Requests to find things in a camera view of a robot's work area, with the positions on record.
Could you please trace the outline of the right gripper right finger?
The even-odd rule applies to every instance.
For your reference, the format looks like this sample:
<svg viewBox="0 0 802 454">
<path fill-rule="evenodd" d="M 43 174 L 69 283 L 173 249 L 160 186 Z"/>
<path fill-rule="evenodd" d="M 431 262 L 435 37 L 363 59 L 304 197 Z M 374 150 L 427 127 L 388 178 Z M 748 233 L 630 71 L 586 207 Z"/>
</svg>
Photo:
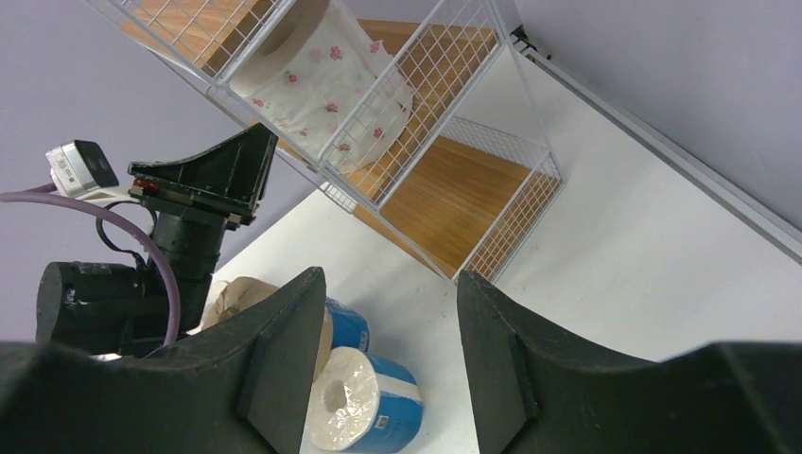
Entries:
<svg viewBox="0 0 802 454">
<path fill-rule="evenodd" d="M 483 453 L 797 453 L 801 347 L 713 342 L 661 362 L 587 340 L 464 271 L 457 308 Z"/>
</svg>

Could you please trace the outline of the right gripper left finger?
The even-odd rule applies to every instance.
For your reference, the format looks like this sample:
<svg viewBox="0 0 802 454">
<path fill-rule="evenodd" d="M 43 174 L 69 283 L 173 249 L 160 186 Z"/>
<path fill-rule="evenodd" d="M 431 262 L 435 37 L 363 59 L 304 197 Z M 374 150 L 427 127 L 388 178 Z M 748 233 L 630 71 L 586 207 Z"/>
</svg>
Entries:
<svg viewBox="0 0 802 454">
<path fill-rule="evenodd" d="M 310 267 L 266 300 L 145 358 L 1 346 L 5 453 L 297 453 L 326 282 Z"/>
</svg>

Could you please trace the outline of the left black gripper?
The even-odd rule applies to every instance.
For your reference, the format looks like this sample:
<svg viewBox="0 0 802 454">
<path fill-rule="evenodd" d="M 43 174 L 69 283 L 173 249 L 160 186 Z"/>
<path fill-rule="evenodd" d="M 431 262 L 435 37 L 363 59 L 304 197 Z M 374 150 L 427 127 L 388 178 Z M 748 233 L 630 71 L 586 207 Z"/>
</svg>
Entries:
<svg viewBox="0 0 802 454">
<path fill-rule="evenodd" d="M 132 162 L 128 194 L 146 208 L 193 222 L 250 225 L 263 199 L 278 136 L 257 123 L 198 154 Z"/>
</svg>

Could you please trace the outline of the white floral roll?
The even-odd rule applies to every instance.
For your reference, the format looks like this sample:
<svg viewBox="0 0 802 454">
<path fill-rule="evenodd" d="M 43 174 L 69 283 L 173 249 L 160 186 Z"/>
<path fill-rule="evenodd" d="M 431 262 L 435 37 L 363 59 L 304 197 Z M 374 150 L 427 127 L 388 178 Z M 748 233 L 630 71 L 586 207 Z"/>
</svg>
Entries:
<svg viewBox="0 0 802 454">
<path fill-rule="evenodd" d="M 410 120 L 414 92 L 341 1 L 298 1 L 231 80 L 235 93 L 341 174 L 377 161 Z"/>
</svg>

